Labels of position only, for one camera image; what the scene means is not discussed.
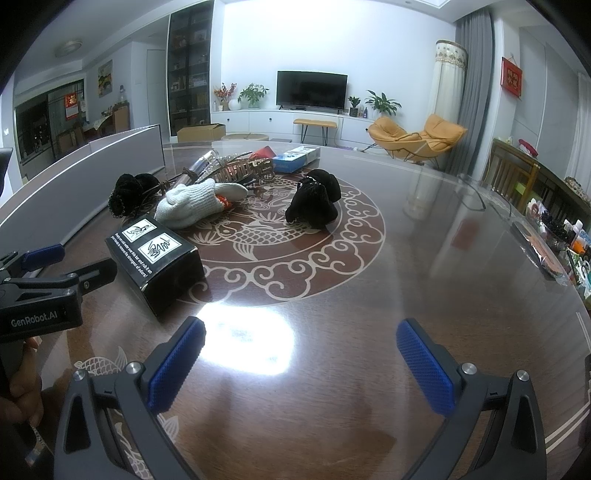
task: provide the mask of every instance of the white glove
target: white glove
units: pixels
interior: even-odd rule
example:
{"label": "white glove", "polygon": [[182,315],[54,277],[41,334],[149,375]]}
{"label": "white glove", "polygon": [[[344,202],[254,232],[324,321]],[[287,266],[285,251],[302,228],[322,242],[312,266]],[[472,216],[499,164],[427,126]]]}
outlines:
{"label": "white glove", "polygon": [[223,212],[223,204],[216,194],[235,202],[246,198],[248,190],[238,183],[216,184],[213,179],[189,187],[179,185],[160,200],[154,219],[172,230],[187,228],[209,215]]}

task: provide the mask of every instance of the round ottoman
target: round ottoman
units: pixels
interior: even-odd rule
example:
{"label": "round ottoman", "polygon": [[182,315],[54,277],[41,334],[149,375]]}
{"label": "round ottoman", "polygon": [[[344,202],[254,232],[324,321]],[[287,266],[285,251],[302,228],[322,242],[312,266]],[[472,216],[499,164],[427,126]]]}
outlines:
{"label": "round ottoman", "polygon": [[222,137],[222,140],[259,140],[266,142],[269,140],[269,135],[263,134],[228,134]]}

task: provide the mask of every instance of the human hand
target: human hand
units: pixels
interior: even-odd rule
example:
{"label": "human hand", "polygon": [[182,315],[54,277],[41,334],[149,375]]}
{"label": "human hand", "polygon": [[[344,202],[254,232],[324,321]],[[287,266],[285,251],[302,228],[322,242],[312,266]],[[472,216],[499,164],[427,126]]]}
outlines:
{"label": "human hand", "polygon": [[10,393],[14,401],[0,397],[0,421],[22,423],[29,421],[37,427],[43,416],[41,402],[41,377],[37,375],[35,358],[41,338],[25,340],[22,346],[22,363],[10,379]]}

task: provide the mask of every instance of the blue textured gripper pad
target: blue textured gripper pad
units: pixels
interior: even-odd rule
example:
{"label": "blue textured gripper pad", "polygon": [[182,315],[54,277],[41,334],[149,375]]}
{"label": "blue textured gripper pad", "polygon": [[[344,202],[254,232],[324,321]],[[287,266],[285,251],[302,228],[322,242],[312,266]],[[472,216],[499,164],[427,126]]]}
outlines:
{"label": "blue textured gripper pad", "polygon": [[201,351],[196,343],[202,335],[203,324],[196,320],[179,339],[148,384],[147,406],[154,414],[167,411]]}
{"label": "blue textured gripper pad", "polygon": [[455,407],[452,381],[406,320],[398,325],[396,344],[431,409],[447,417]]}
{"label": "blue textured gripper pad", "polygon": [[61,262],[66,256],[66,250],[63,245],[57,244],[50,247],[40,248],[26,252],[21,258],[21,268],[28,272],[38,270],[39,268],[48,267],[55,263]]}

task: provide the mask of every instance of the orange lounge chair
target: orange lounge chair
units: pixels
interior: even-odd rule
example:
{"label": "orange lounge chair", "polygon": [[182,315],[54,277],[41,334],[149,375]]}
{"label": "orange lounge chair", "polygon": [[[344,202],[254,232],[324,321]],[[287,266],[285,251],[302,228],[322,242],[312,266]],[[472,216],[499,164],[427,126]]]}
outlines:
{"label": "orange lounge chair", "polygon": [[375,143],[363,151],[378,145],[392,158],[412,160],[416,163],[433,160],[438,168],[437,156],[451,150],[466,131],[467,129],[461,125],[432,114],[425,123],[425,130],[409,134],[390,117],[383,116],[368,128],[369,136]]}

